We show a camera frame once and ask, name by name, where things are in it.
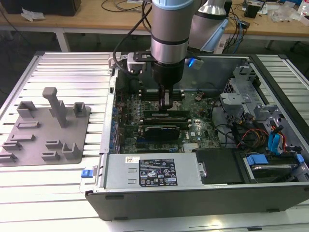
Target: white paper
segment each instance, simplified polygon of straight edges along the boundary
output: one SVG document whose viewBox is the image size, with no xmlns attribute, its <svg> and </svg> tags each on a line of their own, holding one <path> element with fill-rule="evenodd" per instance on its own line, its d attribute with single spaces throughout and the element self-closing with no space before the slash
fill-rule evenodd
<svg viewBox="0 0 309 232">
<path fill-rule="evenodd" d="M 139 160 L 139 156 L 126 156 L 126 163 L 138 163 Z"/>
<path fill-rule="evenodd" d="M 33 22 L 33 20 L 44 20 L 44 14 L 40 12 L 32 12 L 27 11 L 24 8 L 22 8 L 23 12 L 21 13 L 21 16 L 23 16 L 25 19 L 29 20 L 30 22 Z"/>
</svg>

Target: wooden table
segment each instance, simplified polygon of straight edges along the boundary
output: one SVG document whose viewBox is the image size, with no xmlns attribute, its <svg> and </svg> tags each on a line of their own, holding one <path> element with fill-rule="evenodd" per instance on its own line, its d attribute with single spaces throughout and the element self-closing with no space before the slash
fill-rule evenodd
<svg viewBox="0 0 309 232">
<path fill-rule="evenodd" d="M 101 8 L 103 0 L 82 0 L 82 5 L 74 17 L 58 15 L 46 15 L 46 20 L 29 22 L 19 14 L 6 14 L 8 20 L 20 31 L 45 31 L 54 32 L 62 51 L 69 51 L 65 33 L 95 33 L 95 34 L 127 34 L 140 19 L 139 13 L 119 12 L 112 13 Z M 233 9 L 241 0 L 233 1 Z M 124 8 L 137 6 L 136 3 L 123 3 Z M 112 0 L 109 0 L 105 8 L 116 10 Z M 251 25 L 245 38 L 261 40 L 290 40 L 309 41 L 309 27 L 292 20 L 290 22 L 273 23 L 267 15 L 257 16 L 255 19 L 244 18 L 244 12 L 235 9 L 234 12 L 241 20 Z M 0 29 L 14 30 L 2 15 L 0 15 Z M 221 43 L 233 34 L 235 26 L 231 23 L 227 26 Z M 133 34 L 148 35 L 149 33 L 140 25 Z"/>
</svg>

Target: warning label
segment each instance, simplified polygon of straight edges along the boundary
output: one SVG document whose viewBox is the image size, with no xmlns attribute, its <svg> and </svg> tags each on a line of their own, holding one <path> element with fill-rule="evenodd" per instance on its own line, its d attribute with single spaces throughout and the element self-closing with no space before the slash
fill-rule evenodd
<svg viewBox="0 0 309 232">
<path fill-rule="evenodd" d="M 176 186 L 177 176 L 174 159 L 141 159 L 140 186 Z"/>
</svg>

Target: computer case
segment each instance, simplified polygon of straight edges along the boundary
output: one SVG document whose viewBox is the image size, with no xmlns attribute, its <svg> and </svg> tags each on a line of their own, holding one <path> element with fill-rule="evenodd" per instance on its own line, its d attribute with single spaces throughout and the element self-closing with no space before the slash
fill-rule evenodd
<svg viewBox="0 0 309 232">
<path fill-rule="evenodd" d="M 22 8 L 46 15 L 74 16 L 81 0 L 0 0 L 9 14 L 20 14 Z"/>
</svg>

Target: blue latch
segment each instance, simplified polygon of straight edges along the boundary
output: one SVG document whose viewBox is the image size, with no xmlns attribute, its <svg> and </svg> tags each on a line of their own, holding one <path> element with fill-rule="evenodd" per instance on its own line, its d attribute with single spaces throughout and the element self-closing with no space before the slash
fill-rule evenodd
<svg viewBox="0 0 309 232">
<path fill-rule="evenodd" d="M 82 170 L 82 178 L 92 178 L 93 177 L 93 170 Z"/>
<path fill-rule="evenodd" d="M 266 156 L 263 154 L 253 154 L 247 157 L 247 161 L 249 165 L 260 165 L 260 164 L 268 164 L 268 160 Z"/>
<path fill-rule="evenodd" d="M 296 158 L 300 164 L 305 162 L 304 157 L 301 154 L 297 154 Z"/>
</svg>

